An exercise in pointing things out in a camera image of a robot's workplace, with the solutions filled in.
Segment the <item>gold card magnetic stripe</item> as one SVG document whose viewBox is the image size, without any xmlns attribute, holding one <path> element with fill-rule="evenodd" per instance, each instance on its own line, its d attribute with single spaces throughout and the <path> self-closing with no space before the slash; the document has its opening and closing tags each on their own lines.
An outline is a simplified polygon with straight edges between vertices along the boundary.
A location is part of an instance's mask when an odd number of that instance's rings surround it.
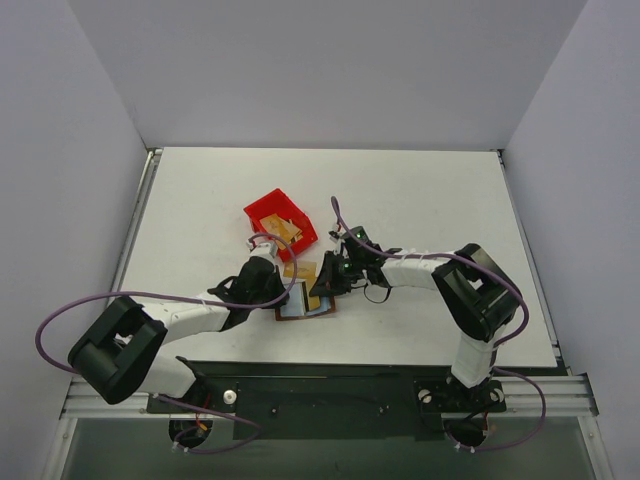
<svg viewBox="0 0 640 480">
<path fill-rule="evenodd" d="M 305 305 L 305 310 L 307 312 L 314 311 L 322 306 L 321 298 L 318 296 L 312 296 L 310 293 L 311 288 L 314 285 L 313 280 L 305 279 L 302 282 L 303 289 L 303 300 Z"/>
</svg>

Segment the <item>gold card with chip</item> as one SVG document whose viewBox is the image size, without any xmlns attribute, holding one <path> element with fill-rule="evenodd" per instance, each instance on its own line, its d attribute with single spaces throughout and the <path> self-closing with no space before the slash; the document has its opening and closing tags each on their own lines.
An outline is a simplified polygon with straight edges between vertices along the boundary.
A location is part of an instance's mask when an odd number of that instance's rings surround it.
<svg viewBox="0 0 640 480">
<path fill-rule="evenodd" d="M 284 266 L 283 276 L 285 278 L 294 277 L 294 266 L 297 266 L 297 277 L 303 280 L 315 280 L 317 278 L 317 263 L 312 261 L 301 261 L 297 263 L 288 262 Z"/>
</svg>

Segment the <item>brown leather card holder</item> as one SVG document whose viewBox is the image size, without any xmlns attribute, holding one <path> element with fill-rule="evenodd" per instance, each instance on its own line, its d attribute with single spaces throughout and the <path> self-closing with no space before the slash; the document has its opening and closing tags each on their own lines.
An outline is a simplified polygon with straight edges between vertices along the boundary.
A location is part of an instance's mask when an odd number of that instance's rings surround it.
<svg viewBox="0 0 640 480">
<path fill-rule="evenodd" d="M 303 281 L 296 281 L 289 292 L 287 302 L 275 310 L 275 319 L 280 322 L 306 320 L 332 314 L 336 311 L 336 304 L 333 297 L 321 296 L 322 306 L 314 311 L 305 310 L 303 300 Z"/>
</svg>

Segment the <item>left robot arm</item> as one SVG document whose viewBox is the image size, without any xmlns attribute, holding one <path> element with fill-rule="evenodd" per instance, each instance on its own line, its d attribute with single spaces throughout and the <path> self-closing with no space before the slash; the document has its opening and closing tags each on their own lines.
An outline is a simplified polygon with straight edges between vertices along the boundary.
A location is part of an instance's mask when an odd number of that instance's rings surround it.
<svg viewBox="0 0 640 480">
<path fill-rule="evenodd" d="M 287 299 L 274 256 L 252 253 L 237 276 L 197 296 L 194 303 L 140 304 L 116 298 L 71 348 L 68 362 L 109 404 L 136 392 L 169 396 L 181 410 L 200 408 L 206 397 L 185 360 L 160 352 L 165 344 L 244 323 L 252 306 L 279 307 Z M 249 305 L 228 308 L 228 303 Z"/>
</svg>

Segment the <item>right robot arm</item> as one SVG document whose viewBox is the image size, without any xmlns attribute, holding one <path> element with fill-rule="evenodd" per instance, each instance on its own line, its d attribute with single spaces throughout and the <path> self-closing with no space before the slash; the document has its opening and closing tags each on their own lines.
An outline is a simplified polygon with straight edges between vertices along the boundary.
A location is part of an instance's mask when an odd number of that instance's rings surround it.
<svg viewBox="0 0 640 480">
<path fill-rule="evenodd" d="M 522 297 L 520 290 L 483 248 L 464 248 L 434 256 L 400 248 L 384 250 L 363 227 L 329 232 L 335 248 L 325 252 L 312 296 L 335 297 L 353 289 L 377 286 L 390 293 L 412 287 L 440 293 L 461 331 L 451 379 L 449 402 L 468 409 L 483 395 L 491 376 L 497 343 L 511 322 Z"/>
</svg>

